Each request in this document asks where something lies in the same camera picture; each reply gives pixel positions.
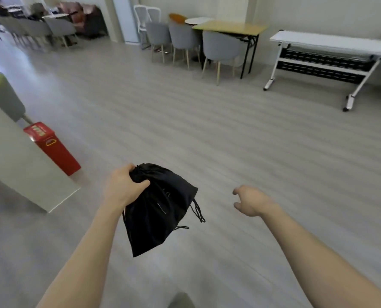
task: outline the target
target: red box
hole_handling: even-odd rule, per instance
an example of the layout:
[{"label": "red box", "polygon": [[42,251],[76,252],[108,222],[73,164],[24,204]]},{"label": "red box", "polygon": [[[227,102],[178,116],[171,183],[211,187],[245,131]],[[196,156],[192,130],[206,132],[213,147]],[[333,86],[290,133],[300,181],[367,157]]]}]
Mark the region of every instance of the red box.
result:
[{"label": "red box", "polygon": [[70,176],[81,168],[78,161],[56,137],[55,132],[42,122],[36,122],[23,131],[33,140],[66,175]]}]

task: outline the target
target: sofa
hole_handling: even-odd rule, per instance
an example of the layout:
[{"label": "sofa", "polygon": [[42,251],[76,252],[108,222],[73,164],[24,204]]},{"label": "sofa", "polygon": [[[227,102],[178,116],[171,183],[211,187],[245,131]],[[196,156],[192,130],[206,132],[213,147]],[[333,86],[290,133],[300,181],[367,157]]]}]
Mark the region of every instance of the sofa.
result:
[{"label": "sofa", "polygon": [[96,5],[60,2],[58,10],[61,13],[70,15],[78,34],[85,35],[88,38],[107,34],[102,12]]}]

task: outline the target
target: bag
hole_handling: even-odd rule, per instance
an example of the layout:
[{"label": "bag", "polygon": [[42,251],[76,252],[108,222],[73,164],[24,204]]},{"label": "bag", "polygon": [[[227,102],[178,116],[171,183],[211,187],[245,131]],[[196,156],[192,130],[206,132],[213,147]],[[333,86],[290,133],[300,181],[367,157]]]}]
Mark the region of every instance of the bag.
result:
[{"label": "bag", "polygon": [[140,183],[148,179],[151,184],[123,212],[127,236],[133,257],[139,256],[162,244],[178,227],[190,204],[200,222],[205,219],[194,197],[197,188],[179,175],[156,164],[141,164],[130,173],[132,181]]}]

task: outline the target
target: forearm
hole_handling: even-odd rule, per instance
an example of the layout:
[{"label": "forearm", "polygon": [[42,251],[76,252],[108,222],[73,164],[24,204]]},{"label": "forearm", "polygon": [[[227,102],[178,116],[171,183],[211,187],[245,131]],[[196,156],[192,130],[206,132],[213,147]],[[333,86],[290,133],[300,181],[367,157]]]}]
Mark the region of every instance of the forearm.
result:
[{"label": "forearm", "polygon": [[120,214],[100,208],[38,308],[98,308]]},{"label": "forearm", "polygon": [[381,307],[381,290],[279,206],[262,218],[315,308]]}]

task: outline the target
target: yellow table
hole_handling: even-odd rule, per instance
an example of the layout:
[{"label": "yellow table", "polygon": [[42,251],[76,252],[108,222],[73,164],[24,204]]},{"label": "yellow table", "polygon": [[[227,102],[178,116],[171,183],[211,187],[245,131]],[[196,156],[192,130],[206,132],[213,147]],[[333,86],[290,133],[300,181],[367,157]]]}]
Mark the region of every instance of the yellow table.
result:
[{"label": "yellow table", "polygon": [[205,31],[216,31],[223,32],[228,34],[234,34],[239,36],[244,36],[241,40],[248,44],[245,53],[245,60],[242,67],[241,79],[245,72],[246,61],[248,59],[249,50],[251,47],[254,47],[252,59],[250,61],[249,73],[252,71],[253,60],[255,58],[256,47],[259,41],[259,35],[267,29],[265,25],[252,25],[252,24],[243,24],[238,22],[228,22],[223,20],[211,20],[200,25],[193,26],[193,29],[196,30],[205,30]]}]

